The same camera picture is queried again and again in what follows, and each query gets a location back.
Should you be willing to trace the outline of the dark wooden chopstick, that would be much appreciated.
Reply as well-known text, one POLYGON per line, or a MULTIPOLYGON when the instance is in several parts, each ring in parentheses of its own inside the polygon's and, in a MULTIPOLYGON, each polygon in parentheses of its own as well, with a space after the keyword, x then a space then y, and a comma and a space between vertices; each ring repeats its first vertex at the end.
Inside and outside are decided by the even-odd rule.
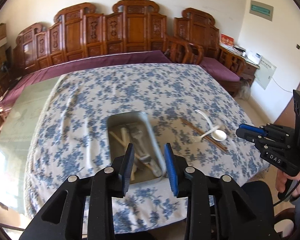
POLYGON ((221 144, 220 142, 218 142, 217 140, 209 137, 209 135, 211 135, 213 132, 215 132, 217 129, 219 129, 219 125, 214 126, 213 128, 211 128, 210 130, 208 130, 207 132, 203 132, 201 129, 197 128, 196 126, 194 126, 191 122, 180 118, 181 122, 183 124, 185 124, 186 126, 189 126, 192 130, 194 130, 195 132, 197 132, 199 134, 199 136, 194 136, 192 137, 193 142, 201 142, 202 139, 206 139, 209 142, 213 143, 218 149, 227 152, 228 148, 225 147, 223 144, 221 144))

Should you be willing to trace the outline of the white soup spoon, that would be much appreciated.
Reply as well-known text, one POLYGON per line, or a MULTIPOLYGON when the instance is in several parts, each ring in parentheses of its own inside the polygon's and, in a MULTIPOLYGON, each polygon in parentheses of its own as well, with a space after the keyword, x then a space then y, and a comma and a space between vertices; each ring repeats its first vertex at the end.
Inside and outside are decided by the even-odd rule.
POLYGON ((219 128, 220 128, 220 126, 216 125, 201 136, 205 137, 207 135, 211 135, 211 137, 216 141, 224 141, 226 139, 227 135, 223 130, 221 130, 219 128))

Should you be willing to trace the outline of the metal rectangular tray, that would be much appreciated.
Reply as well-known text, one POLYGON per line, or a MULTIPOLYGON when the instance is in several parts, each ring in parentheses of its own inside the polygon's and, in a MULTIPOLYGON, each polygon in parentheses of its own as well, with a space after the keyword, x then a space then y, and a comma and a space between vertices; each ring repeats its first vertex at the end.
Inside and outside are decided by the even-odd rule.
POLYGON ((126 112, 111 115, 107 119, 107 132, 111 160, 124 155, 127 149, 127 147, 125 147, 125 143, 122 141, 120 132, 121 127, 126 127, 128 129, 130 136, 129 144, 132 144, 134 147, 134 163, 137 166, 137 171, 135 172, 135 180, 130 181, 130 183, 141 185, 156 183, 162 180, 166 174, 166 165, 147 114, 142 111, 126 112), (149 150, 149 154, 151 155, 151 157, 157 162, 158 166, 160 167, 162 176, 156 177, 151 171, 150 166, 148 164, 144 164, 141 161, 141 157, 139 156, 141 151, 138 147, 138 143, 130 135, 130 126, 136 126, 139 130, 142 131, 143 143, 145 144, 147 150, 149 150))

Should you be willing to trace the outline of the metal fork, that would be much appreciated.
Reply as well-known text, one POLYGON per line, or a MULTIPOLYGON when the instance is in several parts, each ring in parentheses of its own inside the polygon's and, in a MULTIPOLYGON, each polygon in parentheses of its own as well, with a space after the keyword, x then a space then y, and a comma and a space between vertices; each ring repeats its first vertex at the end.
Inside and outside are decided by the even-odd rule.
POLYGON ((151 157, 149 154, 149 150, 147 150, 145 144, 143 143, 143 133, 136 126, 130 126, 129 132, 132 138, 138 143, 138 147, 140 148, 141 153, 139 156, 141 157, 141 161, 144 164, 148 164, 151 168, 151 171, 156 177, 162 176, 162 171, 158 166, 157 162, 151 157))

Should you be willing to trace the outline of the white curved spoon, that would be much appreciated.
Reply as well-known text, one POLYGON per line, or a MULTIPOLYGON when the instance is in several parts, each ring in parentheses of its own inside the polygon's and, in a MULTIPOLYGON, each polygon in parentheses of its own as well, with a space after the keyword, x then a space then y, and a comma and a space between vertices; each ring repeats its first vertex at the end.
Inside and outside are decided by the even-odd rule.
POLYGON ((212 124, 210 118, 204 112, 202 112, 201 110, 198 110, 198 109, 196 109, 195 112, 199 113, 206 120, 206 122, 208 123, 210 128, 213 128, 213 124, 212 124))

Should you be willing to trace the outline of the large white spoon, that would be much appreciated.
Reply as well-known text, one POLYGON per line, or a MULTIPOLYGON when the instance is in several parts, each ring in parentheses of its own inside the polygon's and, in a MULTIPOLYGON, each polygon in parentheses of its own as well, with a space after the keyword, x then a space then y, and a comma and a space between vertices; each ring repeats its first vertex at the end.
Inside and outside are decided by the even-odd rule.
MULTIPOLYGON (((130 143, 130 136, 129 136, 128 129, 126 127, 121 127, 120 132, 121 132, 122 141, 125 143, 125 147, 128 147, 128 144, 130 143)), ((134 163, 133 167, 132 167, 132 173, 130 176, 131 181, 135 180, 135 172, 136 171, 137 171, 137 166, 134 163)))

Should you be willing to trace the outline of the white plastic fork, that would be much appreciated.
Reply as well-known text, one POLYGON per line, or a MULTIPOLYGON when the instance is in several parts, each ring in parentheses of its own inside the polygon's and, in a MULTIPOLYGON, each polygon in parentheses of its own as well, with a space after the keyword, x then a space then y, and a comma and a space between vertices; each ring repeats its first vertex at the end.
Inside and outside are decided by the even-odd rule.
POLYGON ((201 142, 202 138, 203 138, 202 136, 192 136, 191 140, 193 142, 201 142))

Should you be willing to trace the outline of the wooden side table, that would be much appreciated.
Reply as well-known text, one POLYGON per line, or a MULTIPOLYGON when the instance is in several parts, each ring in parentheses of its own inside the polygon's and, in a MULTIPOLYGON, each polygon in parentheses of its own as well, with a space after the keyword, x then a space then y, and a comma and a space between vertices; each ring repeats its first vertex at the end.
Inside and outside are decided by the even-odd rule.
POLYGON ((234 72, 241 79, 247 81, 251 86, 255 80, 255 73, 258 66, 249 63, 243 56, 233 49, 219 45, 218 61, 226 68, 234 72))

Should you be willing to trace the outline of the blue floral tablecloth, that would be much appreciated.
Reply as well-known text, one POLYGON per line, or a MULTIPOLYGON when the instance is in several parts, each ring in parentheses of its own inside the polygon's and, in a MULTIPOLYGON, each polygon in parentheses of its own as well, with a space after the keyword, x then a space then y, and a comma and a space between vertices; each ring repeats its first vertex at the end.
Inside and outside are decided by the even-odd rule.
POLYGON ((24 206, 33 218, 71 175, 93 176, 125 153, 165 168, 164 146, 205 175, 243 185, 268 165, 235 135, 251 124, 239 104, 198 65, 125 64, 62 75, 40 113, 27 156, 24 206))

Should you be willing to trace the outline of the purple seat cushion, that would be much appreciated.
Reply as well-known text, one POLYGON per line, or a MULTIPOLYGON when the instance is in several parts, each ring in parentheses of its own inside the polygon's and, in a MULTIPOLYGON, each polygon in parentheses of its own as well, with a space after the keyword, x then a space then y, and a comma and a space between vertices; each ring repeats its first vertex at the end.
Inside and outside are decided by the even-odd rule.
POLYGON ((199 65, 217 81, 238 82, 240 80, 238 75, 216 59, 204 57, 199 65))

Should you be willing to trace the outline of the red box on side table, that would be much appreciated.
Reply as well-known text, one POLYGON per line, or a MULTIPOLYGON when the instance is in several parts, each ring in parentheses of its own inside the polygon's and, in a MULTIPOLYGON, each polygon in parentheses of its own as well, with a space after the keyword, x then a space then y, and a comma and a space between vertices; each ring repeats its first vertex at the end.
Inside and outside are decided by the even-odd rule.
POLYGON ((226 46, 234 45, 234 38, 223 33, 220 34, 220 43, 226 46))

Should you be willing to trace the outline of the purple bench cushion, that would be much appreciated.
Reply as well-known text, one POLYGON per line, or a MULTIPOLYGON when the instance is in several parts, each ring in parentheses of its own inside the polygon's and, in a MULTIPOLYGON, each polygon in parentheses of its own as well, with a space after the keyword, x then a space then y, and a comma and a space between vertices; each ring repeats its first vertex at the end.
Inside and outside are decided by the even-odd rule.
POLYGON ((52 79, 63 74, 79 70, 117 66, 122 64, 139 63, 171 63, 162 51, 142 51, 134 53, 119 53, 113 55, 94 56, 85 59, 69 61, 66 63, 50 66, 22 77, 19 82, 0 101, 0 108, 13 106, 22 91, 35 83, 52 79))

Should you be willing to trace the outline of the carved wooden bench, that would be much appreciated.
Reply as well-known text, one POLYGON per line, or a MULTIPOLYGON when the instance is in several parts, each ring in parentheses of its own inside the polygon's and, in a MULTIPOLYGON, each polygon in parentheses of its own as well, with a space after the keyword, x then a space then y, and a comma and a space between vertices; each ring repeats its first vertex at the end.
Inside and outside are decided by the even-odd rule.
POLYGON ((150 0, 120 0, 109 15, 92 3, 60 10, 53 26, 35 23, 19 33, 13 64, 25 74, 93 56, 162 51, 174 63, 199 64, 202 46, 167 34, 166 16, 150 0))

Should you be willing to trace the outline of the white wall panel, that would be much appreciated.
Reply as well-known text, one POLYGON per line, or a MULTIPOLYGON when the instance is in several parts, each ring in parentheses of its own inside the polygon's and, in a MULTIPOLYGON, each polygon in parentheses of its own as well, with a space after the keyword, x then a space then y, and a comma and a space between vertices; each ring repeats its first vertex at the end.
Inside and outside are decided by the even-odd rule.
POLYGON ((265 90, 275 73, 276 66, 264 57, 261 57, 258 66, 259 69, 255 72, 255 81, 265 90))

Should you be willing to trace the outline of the green wall sign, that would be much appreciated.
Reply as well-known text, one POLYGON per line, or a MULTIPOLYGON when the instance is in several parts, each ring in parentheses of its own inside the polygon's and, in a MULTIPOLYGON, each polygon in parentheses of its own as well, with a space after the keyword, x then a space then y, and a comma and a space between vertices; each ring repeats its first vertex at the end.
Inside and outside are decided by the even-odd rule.
POLYGON ((273 20, 273 11, 274 7, 271 5, 267 5, 258 1, 250 1, 250 9, 249 13, 266 20, 272 21, 273 20))

